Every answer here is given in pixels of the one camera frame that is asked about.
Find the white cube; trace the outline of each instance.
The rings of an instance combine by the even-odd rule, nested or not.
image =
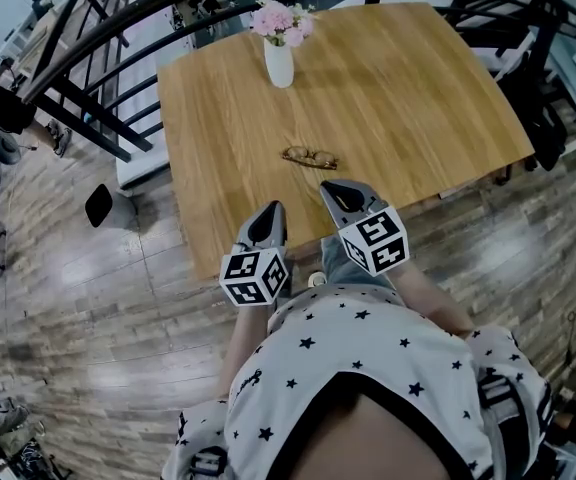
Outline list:
[[[279,249],[226,254],[219,284],[235,306],[272,304],[288,279]]]
[[[406,228],[392,206],[340,229],[339,238],[348,257],[372,276],[410,257]]]

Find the black shorts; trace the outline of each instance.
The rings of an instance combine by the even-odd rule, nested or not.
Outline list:
[[[22,103],[21,98],[0,87],[0,128],[19,135],[35,118],[37,107]]]

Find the white shirt with black stars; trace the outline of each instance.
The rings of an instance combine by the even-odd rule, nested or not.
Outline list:
[[[268,331],[228,400],[183,410],[163,480],[186,478],[192,457],[211,446],[227,453],[222,478],[265,479],[333,378],[352,379],[340,386],[383,394],[380,404],[428,443],[451,476],[492,478],[478,381],[494,374],[520,383],[532,405],[524,407],[528,413],[549,397],[547,383],[507,329],[487,325],[463,340],[404,307],[393,290],[374,285],[308,290],[275,312]],[[542,433],[532,432],[536,450]]]

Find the black trash bin opening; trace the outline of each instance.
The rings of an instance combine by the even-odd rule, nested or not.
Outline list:
[[[106,185],[101,184],[86,201],[86,215],[93,228],[98,228],[112,210],[112,196]]]

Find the trash can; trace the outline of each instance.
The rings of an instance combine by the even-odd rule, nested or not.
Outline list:
[[[116,192],[111,194],[102,183],[86,201],[86,215],[93,228],[128,229],[137,210],[129,198]]]

